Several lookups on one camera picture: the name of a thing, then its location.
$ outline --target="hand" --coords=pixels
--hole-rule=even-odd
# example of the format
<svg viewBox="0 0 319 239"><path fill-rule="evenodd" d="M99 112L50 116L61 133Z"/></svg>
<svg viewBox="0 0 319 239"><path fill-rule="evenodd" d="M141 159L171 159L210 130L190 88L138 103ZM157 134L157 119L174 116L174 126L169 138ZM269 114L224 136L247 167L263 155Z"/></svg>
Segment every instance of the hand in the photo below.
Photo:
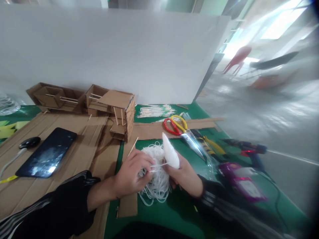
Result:
<svg viewBox="0 0 319 239"><path fill-rule="evenodd" d="M179 157L179 169L175 169L167 164L163 166L170 176L171 185L174 189L177 184L180 184L192 197L199 198L203 193L203 182L187 159L178 152L177 154Z"/></svg>
<svg viewBox="0 0 319 239"><path fill-rule="evenodd" d="M151 173L151 165L155 161L144 152L134 149L124 161L120 171L114 179L115 194L121 198L132 193L140 192L153 178ZM138 172L146 168L147 172L144 177L139 178Z"/></svg>
<svg viewBox="0 0 319 239"><path fill-rule="evenodd" d="M142 191L153 178L151 165L154 160L137 149L134 149L124 161L118 174L92 186L87 196L87 208L91 212L101 204L116 200L126 195ZM138 172L146 168L147 173L139 178Z"/></svg>

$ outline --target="window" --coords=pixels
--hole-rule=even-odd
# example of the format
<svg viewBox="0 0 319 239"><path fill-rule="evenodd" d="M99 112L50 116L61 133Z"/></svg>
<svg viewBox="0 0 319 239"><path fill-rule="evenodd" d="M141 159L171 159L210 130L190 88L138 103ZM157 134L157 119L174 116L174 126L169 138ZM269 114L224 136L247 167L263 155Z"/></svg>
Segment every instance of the window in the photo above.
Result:
<svg viewBox="0 0 319 239"><path fill-rule="evenodd" d="M278 39L297 20L310 4L309 0L291 0L279 8L280 14L261 39Z"/></svg>

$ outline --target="person's right hand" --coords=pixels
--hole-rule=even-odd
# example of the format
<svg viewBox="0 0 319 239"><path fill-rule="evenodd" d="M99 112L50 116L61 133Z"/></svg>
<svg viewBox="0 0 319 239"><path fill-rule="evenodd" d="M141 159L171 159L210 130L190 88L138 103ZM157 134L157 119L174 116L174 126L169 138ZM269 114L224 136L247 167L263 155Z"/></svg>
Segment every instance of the person's right hand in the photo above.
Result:
<svg viewBox="0 0 319 239"><path fill-rule="evenodd" d="M175 169L168 164L163 166L164 170L172 179L172 187L175 188L176 184L179 184L192 197L199 198L203 193L203 182L195 173L187 159L181 156L178 152L177 154L179 157L179 169Z"/></svg>
<svg viewBox="0 0 319 239"><path fill-rule="evenodd" d="M134 149L114 178L116 196L121 198L142 191L153 178L153 173L150 172L153 164L155 161L150 156ZM146 168L147 172L142 178L139 178L137 175L142 168Z"/></svg>

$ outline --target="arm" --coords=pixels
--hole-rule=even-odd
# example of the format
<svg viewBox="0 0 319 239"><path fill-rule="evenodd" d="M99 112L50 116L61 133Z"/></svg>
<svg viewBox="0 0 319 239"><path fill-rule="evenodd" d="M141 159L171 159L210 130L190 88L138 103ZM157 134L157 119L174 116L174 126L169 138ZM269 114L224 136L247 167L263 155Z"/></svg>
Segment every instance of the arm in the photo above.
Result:
<svg viewBox="0 0 319 239"><path fill-rule="evenodd" d="M95 209L105 202L138 192L152 179L138 178L153 160L139 150L131 152L116 176L101 182L83 171L64 181L33 205L0 221L0 238L69 238L91 227Z"/></svg>
<svg viewBox="0 0 319 239"><path fill-rule="evenodd" d="M192 196L198 212L215 228L230 237L283 238L276 217L227 191L219 182L198 176L190 163L180 154L178 156L179 169L163 166L171 177L172 187L180 184Z"/></svg>

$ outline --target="white yarn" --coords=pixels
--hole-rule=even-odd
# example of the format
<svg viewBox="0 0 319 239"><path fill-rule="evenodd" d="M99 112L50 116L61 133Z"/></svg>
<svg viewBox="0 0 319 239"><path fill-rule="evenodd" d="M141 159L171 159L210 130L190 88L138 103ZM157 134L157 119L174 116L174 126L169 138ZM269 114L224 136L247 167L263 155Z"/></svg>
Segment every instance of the white yarn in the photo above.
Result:
<svg viewBox="0 0 319 239"><path fill-rule="evenodd" d="M169 166L179 169L179 158L167 136L162 133L165 159Z"/></svg>
<svg viewBox="0 0 319 239"><path fill-rule="evenodd" d="M139 195L146 206L151 206L154 202L154 199L157 199L159 202L165 202L169 192L171 192L169 184L169 175L162 168L164 161L164 149L163 145L160 145L159 142L151 144L150 146L143 148L142 151L147 155L151 156L155 161L155 165L152 165L152 168L155 168L151 172L154 172L153 179L145 186L145 188L139 192ZM146 174L146 169L143 168L138 176L141 178ZM143 198L143 195L152 200L150 204L146 203Z"/></svg>

